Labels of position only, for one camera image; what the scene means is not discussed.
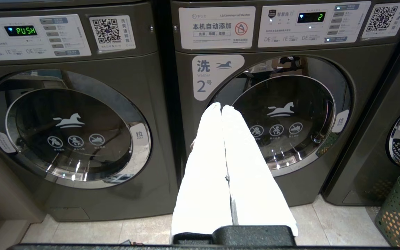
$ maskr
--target laundry room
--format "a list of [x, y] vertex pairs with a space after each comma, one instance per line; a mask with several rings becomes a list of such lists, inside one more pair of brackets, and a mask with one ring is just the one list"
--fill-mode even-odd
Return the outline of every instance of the laundry room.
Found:
[[400, 0], [0, 0], [0, 250], [400, 247]]

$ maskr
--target white horse logo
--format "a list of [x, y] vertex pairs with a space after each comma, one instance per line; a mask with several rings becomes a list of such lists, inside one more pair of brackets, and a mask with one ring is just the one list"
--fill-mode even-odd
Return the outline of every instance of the white horse logo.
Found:
[[291, 111], [292, 107], [294, 107], [293, 102], [287, 103], [283, 108], [276, 108], [275, 106], [268, 107], [268, 109], [274, 109], [274, 111], [268, 113], [267, 116], [269, 117], [290, 116], [290, 114], [294, 114], [294, 111]]
[[81, 118], [81, 116], [78, 113], [75, 113], [70, 116], [69, 119], [62, 119], [61, 117], [55, 117], [53, 118], [54, 120], [61, 120], [60, 123], [55, 125], [55, 127], [60, 127], [60, 128], [75, 128], [75, 127], [81, 127], [81, 125], [84, 125], [84, 122], [80, 122], [78, 118]]

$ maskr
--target tiled floor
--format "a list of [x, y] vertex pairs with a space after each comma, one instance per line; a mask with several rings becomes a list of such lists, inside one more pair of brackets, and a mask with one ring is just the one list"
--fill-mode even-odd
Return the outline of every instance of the tiled floor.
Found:
[[[299, 226], [297, 245], [388, 246], [365, 207], [342, 207], [319, 196], [313, 204], [291, 211]], [[49, 215], [30, 225], [22, 243], [122, 243], [167, 244], [172, 215], [95, 223], [57, 223]]]

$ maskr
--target control panel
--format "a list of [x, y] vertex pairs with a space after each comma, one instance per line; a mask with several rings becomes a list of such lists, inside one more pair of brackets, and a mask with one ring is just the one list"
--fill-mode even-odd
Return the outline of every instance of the control panel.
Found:
[[262, 8], [259, 48], [353, 43], [370, 1]]
[[77, 14], [0, 17], [0, 61], [90, 55]]

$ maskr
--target horse logo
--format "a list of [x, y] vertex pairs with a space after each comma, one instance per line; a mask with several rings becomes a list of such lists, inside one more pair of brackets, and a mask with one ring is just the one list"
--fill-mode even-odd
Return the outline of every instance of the horse logo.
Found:
[[223, 63], [216, 63], [216, 64], [219, 65], [219, 66], [217, 66], [218, 69], [230, 69], [230, 68], [232, 68], [230, 61], [227, 61], [225, 64], [223, 64]]
[[294, 114], [294, 111], [291, 111], [292, 107], [294, 107], [293, 102], [287, 103], [283, 108], [276, 108], [275, 106], [268, 107], [268, 109], [273, 109], [273, 111], [271, 113], [268, 113], [267, 116], [290, 116], [290, 114]]
[[81, 125], [84, 125], [84, 122], [80, 122], [78, 119], [81, 118], [81, 116], [78, 113], [75, 113], [70, 116], [69, 119], [62, 119], [61, 117], [55, 117], [53, 118], [54, 120], [61, 120], [60, 123], [55, 125], [55, 127], [60, 127], [60, 128], [80, 128]]

